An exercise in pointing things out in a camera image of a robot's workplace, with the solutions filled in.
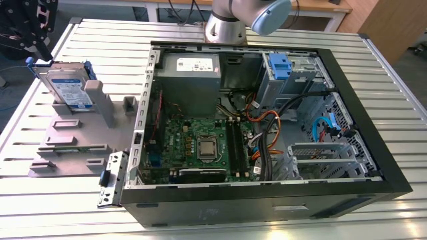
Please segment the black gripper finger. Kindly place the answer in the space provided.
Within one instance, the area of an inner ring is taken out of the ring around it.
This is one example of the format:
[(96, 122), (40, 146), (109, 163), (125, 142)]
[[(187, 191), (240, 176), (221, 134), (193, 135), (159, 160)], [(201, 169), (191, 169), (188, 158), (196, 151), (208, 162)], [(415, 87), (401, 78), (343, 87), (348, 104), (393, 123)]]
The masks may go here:
[(38, 51), (38, 58), (41, 60), (52, 60), (53, 56), (48, 49), (48, 36), (55, 31), (56, 17), (57, 17), (57, 1), (56, 0), (36, 0), (36, 48)]
[(2, 0), (0, 2), (0, 44), (51, 59), (51, 2)]

